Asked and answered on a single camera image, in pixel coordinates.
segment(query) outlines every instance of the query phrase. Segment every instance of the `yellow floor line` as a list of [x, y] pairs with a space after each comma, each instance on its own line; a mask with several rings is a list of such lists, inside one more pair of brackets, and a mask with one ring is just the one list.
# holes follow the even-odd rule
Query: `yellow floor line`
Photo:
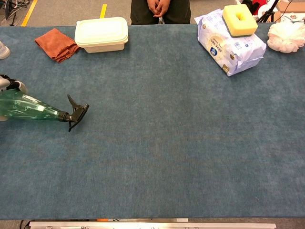
[[104, 18], [105, 17], [106, 8], [107, 8], [107, 4], [103, 4], [100, 18]]
[[31, 4], [30, 9], [29, 9], [27, 15], [25, 16], [25, 18], [24, 18], [23, 23], [22, 23], [21, 26], [26, 26], [26, 25], [27, 25], [28, 20], [30, 19], [30, 16], [31, 16], [31, 14], [32, 14], [32, 12], [33, 12], [33, 10], [34, 10], [34, 7], [35, 7], [37, 1], [38, 1], [38, 0], [34, 0], [33, 3]]

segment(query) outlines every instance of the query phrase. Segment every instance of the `white plastic container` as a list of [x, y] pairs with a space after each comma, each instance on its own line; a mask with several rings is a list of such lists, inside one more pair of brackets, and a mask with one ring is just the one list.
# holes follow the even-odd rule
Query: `white plastic container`
[[0, 60], [10, 55], [10, 50], [2, 42], [0, 42]]
[[78, 21], [74, 40], [89, 53], [123, 50], [128, 41], [127, 21], [121, 17]]

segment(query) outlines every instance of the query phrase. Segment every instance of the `folded towel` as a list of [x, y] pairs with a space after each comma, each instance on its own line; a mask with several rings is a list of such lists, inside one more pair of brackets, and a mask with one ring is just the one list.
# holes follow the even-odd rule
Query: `folded towel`
[[70, 58], [79, 49], [73, 39], [56, 28], [36, 38], [35, 42], [58, 63]]

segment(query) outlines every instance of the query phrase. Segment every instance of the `person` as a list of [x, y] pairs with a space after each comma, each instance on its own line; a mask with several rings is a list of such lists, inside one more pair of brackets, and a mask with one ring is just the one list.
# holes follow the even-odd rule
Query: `person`
[[158, 24], [160, 17], [165, 24], [189, 24], [190, 0], [132, 0], [132, 25]]

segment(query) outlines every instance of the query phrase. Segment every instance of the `sponge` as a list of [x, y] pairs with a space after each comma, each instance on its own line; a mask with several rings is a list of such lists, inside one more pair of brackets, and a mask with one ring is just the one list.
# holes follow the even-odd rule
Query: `sponge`
[[225, 6], [223, 18], [233, 37], [252, 35], [258, 27], [245, 4]]

